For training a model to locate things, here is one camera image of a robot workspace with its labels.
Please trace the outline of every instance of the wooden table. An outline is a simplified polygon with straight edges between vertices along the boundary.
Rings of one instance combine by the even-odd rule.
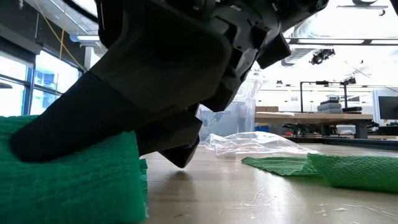
[[[337,155],[398,156],[391,151],[303,145]],[[197,149],[181,170],[158,153],[148,162],[149,219],[145,223],[393,224],[398,195],[334,189],[320,180],[283,178]]]
[[[280,124],[320,124],[322,135],[329,136],[329,125],[331,124],[353,124],[355,125],[355,138],[368,138],[366,123],[373,119],[371,114],[320,114],[320,113],[294,113],[284,115],[282,113],[257,112],[255,122],[259,125],[269,123]]]
[[[287,135],[282,135],[283,138],[291,138],[292,136],[287,136]],[[305,138],[322,138],[323,136],[321,134],[306,134]],[[355,138],[354,134],[332,134],[330,137],[338,138],[338,137],[343,137],[343,138],[350,138],[353,139]],[[383,135],[368,135],[368,139],[398,139],[398,136],[383,136]]]

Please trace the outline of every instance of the window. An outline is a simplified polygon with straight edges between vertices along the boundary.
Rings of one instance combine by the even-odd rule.
[[[0,52],[0,116],[41,114],[79,77],[77,68],[44,51],[33,71],[32,64]]]
[[[30,114],[42,114],[56,99],[57,95],[40,90],[33,90]]]
[[[22,105],[25,87],[5,80],[0,80],[12,88],[0,88],[0,116],[19,116],[22,114]]]
[[[79,78],[77,68],[41,51],[36,56],[35,84],[65,93]]]
[[[13,57],[0,52],[0,74],[19,80],[26,79],[27,66],[23,63],[13,60]]]

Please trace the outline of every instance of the green foam block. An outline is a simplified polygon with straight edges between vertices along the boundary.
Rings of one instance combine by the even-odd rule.
[[[322,177],[332,187],[398,193],[398,158],[381,156],[247,157],[244,164],[281,176]]]
[[[147,166],[139,160],[134,132],[56,161],[24,163],[11,153],[8,140],[34,118],[0,117],[0,223],[108,224],[146,218]]]

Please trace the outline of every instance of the computer monitor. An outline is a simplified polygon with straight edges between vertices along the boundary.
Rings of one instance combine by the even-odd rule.
[[[379,96],[380,119],[398,120],[398,96]]]

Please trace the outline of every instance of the ceiling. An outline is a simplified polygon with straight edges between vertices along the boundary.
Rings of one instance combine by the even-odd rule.
[[[94,0],[74,1],[96,16]],[[61,0],[25,2],[39,10],[37,2],[44,15],[56,25],[64,27],[69,34],[98,33],[96,23],[75,12]],[[391,29],[392,27],[398,27],[398,16],[390,0],[378,0],[371,7],[356,6],[350,0],[330,0],[325,10],[289,29],[284,35],[296,38],[398,38],[398,29]],[[292,55],[284,60],[284,65],[278,62],[265,69],[262,74],[269,77],[269,83],[273,83],[272,79],[291,84],[299,83],[303,79],[340,81],[355,76],[357,82],[363,85],[385,83],[386,80],[398,85],[398,79],[390,75],[390,71],[398,69],[397,47],[340,46],[334,49],[335,56],[321,65],[311,65],[309,60],[312,53],[318,49],[308,46],[296,47],[292,49]]]
[[[46,18],[50,19],[59,27],[64,27],[68,34],[73,35],[98,35],[98,24],[87,19],[75,10],[67,6],[61,0],[24,0],[36,10],[43,10]],[[82,6],[92,11],[95,7],[94,0],[82,0]]]

